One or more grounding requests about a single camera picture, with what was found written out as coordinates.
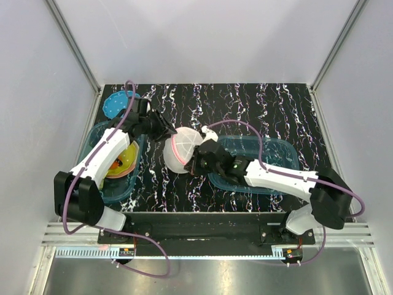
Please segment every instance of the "yellow plate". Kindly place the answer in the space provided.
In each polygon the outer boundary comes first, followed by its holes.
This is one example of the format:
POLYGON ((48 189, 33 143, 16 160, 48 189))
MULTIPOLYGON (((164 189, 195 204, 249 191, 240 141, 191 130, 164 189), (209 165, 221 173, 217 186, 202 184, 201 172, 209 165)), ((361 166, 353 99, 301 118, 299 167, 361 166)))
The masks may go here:
POLYGON ((109 169, 106 177, 108 178, 116 178, 116 176, 120 176, 126 170, 129 170, 132 164, 136 162, 136 157, 138 156, 139 146, 133 141, 128 148, 126 148, 119 155, 123 165, 121 167, 116 167, 115 169, 109 169))

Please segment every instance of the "metallic floor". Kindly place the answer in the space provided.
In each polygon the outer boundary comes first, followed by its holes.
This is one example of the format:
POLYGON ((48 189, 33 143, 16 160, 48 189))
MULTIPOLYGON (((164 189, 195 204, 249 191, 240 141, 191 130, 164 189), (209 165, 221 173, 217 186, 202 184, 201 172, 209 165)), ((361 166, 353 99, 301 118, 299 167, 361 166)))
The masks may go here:
MULTIPOLYGON (((313 251, 307 249, 308 256, 313 251)), ((107 260, 55 259, 44 294, 371 294, 355 249, 325 249, 317 261, 300 268, 260 263, 172 260, 171 278, 154 279, 116 269, 107 260)), ((129 266, 153 273, 165 271, 164 261, 136 260, 129 266)))

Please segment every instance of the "black and white marble surface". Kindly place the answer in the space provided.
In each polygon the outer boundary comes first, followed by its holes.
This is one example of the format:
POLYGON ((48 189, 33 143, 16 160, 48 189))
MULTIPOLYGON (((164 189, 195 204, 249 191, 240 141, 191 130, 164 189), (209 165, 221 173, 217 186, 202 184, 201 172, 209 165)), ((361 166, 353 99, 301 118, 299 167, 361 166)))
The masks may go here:
MULTIPOLYGON (((95 123, 107 120, 102 105, 122 85, 106 85, 95 123)), ((305 84, 141 84, 137 93, 152 98, 175 127, 199 128, 222 119, 250 123, 262 136, 286 140, 297 151, 301 170, 331 167, 311 97, 305 84)), ((221 135, 254 135, 227 124, 221 135)), ((112 208, 122 211, 287 211, 301 206, 291 195, 259 195, 216 188, 208 176, 178 175, 163 161, 164 142, 147 142, 130 198, 112 208)))

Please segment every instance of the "teal bin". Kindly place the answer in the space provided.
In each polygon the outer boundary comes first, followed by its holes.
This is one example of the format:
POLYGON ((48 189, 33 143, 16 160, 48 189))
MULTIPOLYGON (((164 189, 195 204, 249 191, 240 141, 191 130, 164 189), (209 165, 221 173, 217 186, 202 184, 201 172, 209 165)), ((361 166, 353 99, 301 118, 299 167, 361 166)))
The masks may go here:
MULTIPOLYGON (((258 159, 259 141, 256 136, 220 136, 217 140, 231 155, 245 155, 258 159)), ((299 160, 295 148, 284 140, 276 138, 262 138, 263 152, 262 161, 278 166, 299 170, 299 160)), ((235 186, 226 182, 218 174, 209 174, 210 182, 219 189, 225 191, 245 192, 263 195, 279 195, 281 192, 267 189, 265 187, 235 186)))
MULTIPOLYGON (((78 163, 82 161, 99 142, 101 137, 104 135, 108 124, 109 121, 98 123, 90 130, 86 141, 84 142, 82 152, 79 155, 78 163)), ((139 165, 141 163, 145 141, 145 135, 140 136, 136 140, 139 145, 139 152, 136 159, 135 169, 130 174, 116 179, 105 178, 103 189, 99 192, 105 204, 119 202, 121 200, 127 199, 131 195, 135 186, 136 178, 138 176, 139 165)))

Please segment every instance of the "white wall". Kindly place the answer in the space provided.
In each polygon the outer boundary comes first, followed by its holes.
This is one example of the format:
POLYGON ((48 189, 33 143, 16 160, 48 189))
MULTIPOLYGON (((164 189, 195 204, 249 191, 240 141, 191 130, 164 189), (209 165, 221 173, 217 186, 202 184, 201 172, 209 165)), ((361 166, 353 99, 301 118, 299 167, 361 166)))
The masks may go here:
POLYGON ((1 1, 0 37, 0 293, 19 295, 94 95, 44 1, 1 1))
POLYGON ((356 0, 57 0, 100 83, 311 83, 356 0))
POLYGON ((393 290, 393 2, 369 1, 317 90, 393 290))

